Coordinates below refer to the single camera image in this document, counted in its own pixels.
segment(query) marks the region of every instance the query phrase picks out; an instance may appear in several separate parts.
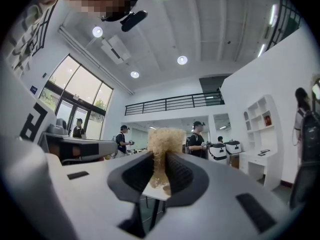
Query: round recessed light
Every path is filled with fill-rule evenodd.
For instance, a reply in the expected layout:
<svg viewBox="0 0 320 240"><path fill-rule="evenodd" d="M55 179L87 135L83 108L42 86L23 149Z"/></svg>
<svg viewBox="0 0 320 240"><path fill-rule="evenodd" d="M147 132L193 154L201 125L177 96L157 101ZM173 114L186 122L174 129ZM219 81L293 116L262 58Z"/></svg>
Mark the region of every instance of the round recessed light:
<svg viewBox="0 0 320 240"><path fill-rule="evenodd" d="M132 71L130 74L133 78L138 78L139 77L139 73L136 71Z"/></svg>
<svg viewBox="0 0 320 240"><path fill-rule="evenodd" d="M94 27L93 30L92 30L92 34L93 34L94 37L96 37L96 38L101 37L102 34L103 34L102 28L99 27L99 26Z"/></svg>
<svg viewBox="0 0 320 240"><path fill-rule="evenodd" d="M178 58L178 63L180 64L180 65L184 65L184 64L186 64L188 62L188 58L186 57L186 56L180 56L179 58Z"/></svg>

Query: man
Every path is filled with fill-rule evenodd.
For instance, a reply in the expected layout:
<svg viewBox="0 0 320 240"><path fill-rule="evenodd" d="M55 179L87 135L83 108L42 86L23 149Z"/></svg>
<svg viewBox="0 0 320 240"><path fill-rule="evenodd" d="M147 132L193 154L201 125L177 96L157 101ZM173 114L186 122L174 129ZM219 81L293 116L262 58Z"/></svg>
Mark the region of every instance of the man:
<svg viewBox="0 0 320 240"><path fill-rule="evenodd" d="M135 144L133 141L126 142L125 134L127 133L128 133L128 127L126 125L122 125L120 128L120 132L115 138L115 141L118 144L118 154L116 155L117 158L126 156L127 154L126 146Z"/></svg>
<svg viewBox="0 0 320 240"><path fill-rule="evenodd" d="M85 129L82 128L82 122L83 121L82 121L81 118L78 118L76 120L76 127L74 127L74 129L73 129L72 137L81 138L81 139L86 139L87 138Z"/></svg>
<svg viewBox="0 0 320 240"><path fill-rule="evenodd" d="M81 12L104 18L121 18L137 0L67 0ZM32 0L3 42L2 55L14 74L20 77L33 55L33 43L43 17L57 0Z"/></svg>
<svg viewBox="0 0 320 240"><path fill-rule="evenodd" d="M207 146L202 146L202 143L205 142L204 138L201 136L201 132L204 130L204 126L201 122L195 121L193 123L193 134L189 140L189 150L191 155L202 158L205 156L205 151Z"/></svg>

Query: black metal railing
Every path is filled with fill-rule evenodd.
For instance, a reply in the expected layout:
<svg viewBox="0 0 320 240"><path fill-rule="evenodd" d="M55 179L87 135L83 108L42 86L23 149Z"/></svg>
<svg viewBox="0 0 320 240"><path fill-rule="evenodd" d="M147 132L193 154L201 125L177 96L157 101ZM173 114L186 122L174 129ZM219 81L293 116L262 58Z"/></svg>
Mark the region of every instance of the black metal railing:
<svg viewBox="0 0 320 240"><path fill-rule="evenodd" d="M160 111L224 105L220 91L156 99L125 106L125 115L146 114Z"/></svg>
<svg viewBox="0 0 320 240"><path fill-rule="evenodd" d="M274 30L266 51L281 42L300 27L301 15L290 0L280 0Z"/></svg>
<svg viewBox="0 0 320 240"><path fill-rule="evenodd" d="M42 19L42 22L40 23L40 25L38 27L38 30L37 30L37 32L35 34L35 37L34 37L34 39L32 40L32 43L31 43L31 49L33 50L32 56L35 56L35 54L39 50L41 50L42 48L45 47L47 29L48 29L48 26L49 26L51 15L52 15L55 7L56 7L57 2L55 2L55 4L45 12L45 15L44 15L44 17Z"/></svg>

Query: white table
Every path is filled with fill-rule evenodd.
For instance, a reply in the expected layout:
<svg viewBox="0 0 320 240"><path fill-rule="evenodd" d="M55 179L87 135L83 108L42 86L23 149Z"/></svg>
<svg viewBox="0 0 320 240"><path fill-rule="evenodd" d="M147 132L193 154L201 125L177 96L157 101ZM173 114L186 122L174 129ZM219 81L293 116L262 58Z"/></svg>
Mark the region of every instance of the white table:
<svg viewBox="0 0 320 240"><path fill-rule="evenodd" d="M146 196L146 198L154 198L154 207L152 211L152 217L151 217L151 224L150 224L150 231L156 224L156 219L158 215L158 209L159 209L159 203L162 201L162 212L165 212L165 205L168 198L170 198L169 195L167 195L163 189L164 186L158 186L156 188L153 188L150 184L150 182L146 185L144 191L142 192L142 195Z"/></svg>
<svg viewBox="0 0 320 240"><path fill-rule="evenodd" d="M263 186L271 191L280 185L282 168L279 168L278 152L271 148L264 156L258 155L261 150L267 149L259 148L240 153L239 169L256 181L265 174Z"/></svg>

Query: doorway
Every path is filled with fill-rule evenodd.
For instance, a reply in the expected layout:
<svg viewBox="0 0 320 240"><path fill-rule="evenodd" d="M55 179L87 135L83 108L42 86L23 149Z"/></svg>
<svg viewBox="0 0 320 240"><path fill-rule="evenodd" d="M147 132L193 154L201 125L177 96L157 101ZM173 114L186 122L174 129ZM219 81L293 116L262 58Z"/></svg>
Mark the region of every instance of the doorway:
<svg viewBox="0 0 320 240"><path fill-rule="evenodd" d="M82 119L82 128L86 132L87 139L100 140L104 116L91 111L69 99L62 98L56 110L56 117L67 122L66 130L70 137L77 126L77 119Z"/></svg>

